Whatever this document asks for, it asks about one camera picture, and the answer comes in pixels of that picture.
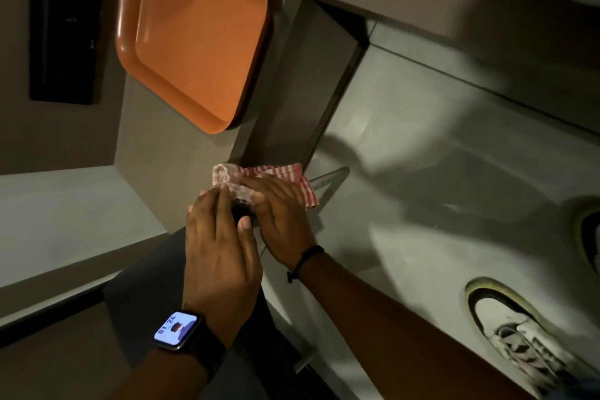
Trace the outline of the person's right hand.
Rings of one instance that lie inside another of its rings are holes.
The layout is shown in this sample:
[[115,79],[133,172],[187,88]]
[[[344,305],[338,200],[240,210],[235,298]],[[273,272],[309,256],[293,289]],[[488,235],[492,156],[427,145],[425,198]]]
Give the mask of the person's right hand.
[[274,258],[292,270],[301,254],[316,245],[301,191],[295,183],[272,175],[241,177],[240,182],[269,201],[269,229],[260,232]]

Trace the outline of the person's left hand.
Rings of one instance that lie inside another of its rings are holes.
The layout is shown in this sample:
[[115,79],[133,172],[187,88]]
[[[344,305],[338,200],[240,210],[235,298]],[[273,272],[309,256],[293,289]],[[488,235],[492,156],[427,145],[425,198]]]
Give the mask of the person's left hand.
[[186,217],[182,309],[203,315],[230,348],[254,310],[262,276],[245,271],[228,186],[202,192]]

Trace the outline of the red white striped cloth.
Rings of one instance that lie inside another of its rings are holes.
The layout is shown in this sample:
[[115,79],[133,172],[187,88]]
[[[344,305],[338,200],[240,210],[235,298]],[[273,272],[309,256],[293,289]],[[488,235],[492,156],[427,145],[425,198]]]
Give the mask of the red white striped cloth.
[[227,184],[233,201],[250,206],[254,190],[243,185],[241,177],[263,177],[272,175],[289,182],[296,183],[304,197],[304,203],[307,208],[319,206],[319,199],[310,184],[310,181],[304,176],[301,164],[294,163],[282,167],[259,166],[243,168],[232,163],[221,163],[215,165],[212,169],[212,185],[221,186]]

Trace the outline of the person's left forearm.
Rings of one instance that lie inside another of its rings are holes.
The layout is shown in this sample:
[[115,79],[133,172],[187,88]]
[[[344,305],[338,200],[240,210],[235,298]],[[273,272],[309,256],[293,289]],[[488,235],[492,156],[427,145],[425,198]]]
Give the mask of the person's left forearm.
[[205,368],[187,353],[153,350],[106,400],[198,400]]

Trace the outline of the person's right forearm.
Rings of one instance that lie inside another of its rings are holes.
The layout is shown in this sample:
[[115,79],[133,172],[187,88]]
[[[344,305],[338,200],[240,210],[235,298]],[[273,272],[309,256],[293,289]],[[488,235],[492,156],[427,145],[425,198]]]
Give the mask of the person's right forearm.
[[386,400],[533,400],[491,364],[328,254],[304,262],[311,292]]

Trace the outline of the black wrist band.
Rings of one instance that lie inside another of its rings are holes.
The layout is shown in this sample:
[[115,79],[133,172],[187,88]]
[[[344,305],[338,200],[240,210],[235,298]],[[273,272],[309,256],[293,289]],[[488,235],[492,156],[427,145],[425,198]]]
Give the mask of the black wrist band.
[[304,266],[304,264],[314,257],[315,255],[319,255],[321,253],[325,253],[325,250],[320,245],[314,245],[308,248],[301,254],[300,260],[297,262],[296,266],[292,270],[287,271],[287,282],[289,284],[293,283],[295,280],[299,279],[299,271]]

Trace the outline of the black smartwatch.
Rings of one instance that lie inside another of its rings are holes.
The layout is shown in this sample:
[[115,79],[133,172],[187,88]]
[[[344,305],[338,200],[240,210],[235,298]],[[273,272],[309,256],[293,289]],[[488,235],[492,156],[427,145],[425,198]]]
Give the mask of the black smartwatch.
[[152,340],[161,350],[192,356],[204,368],[207,382],[212,381],[227,353],[206,318],[184,310],[172,313]]

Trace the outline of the gray table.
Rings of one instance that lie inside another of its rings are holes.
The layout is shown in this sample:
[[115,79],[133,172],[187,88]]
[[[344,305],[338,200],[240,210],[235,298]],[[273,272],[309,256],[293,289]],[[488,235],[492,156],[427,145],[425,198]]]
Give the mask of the gray table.
[[184,225],[218,163],[307,166],[363,53],[345,15],[323,0],[283,0],[240,122],[218,134],[127,75],[115,167],[166,232]]

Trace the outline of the orange plastic tray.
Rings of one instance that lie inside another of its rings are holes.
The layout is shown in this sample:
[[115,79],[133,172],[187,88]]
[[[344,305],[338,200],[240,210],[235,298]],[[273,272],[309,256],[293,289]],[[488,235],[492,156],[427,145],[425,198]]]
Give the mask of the orange plastic tray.
[[268,0],[119,0],[124,69],[207,134],[225,131],[252,81]]

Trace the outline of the white sneaker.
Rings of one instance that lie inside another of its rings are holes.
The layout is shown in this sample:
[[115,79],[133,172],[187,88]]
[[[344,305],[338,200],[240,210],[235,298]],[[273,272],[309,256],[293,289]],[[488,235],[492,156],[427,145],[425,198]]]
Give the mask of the white sneaker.
[[560,342],[521,295],[479,277],[466,285],[464,297],[481,335],[523,373],[539,400],[600,400],[600,371]]

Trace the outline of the black wall panel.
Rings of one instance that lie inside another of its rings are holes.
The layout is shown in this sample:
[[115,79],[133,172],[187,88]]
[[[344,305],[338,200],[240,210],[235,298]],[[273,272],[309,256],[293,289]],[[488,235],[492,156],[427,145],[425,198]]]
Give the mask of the black wall panel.
[[29,0],[29,98],[92,105],[102,0]]

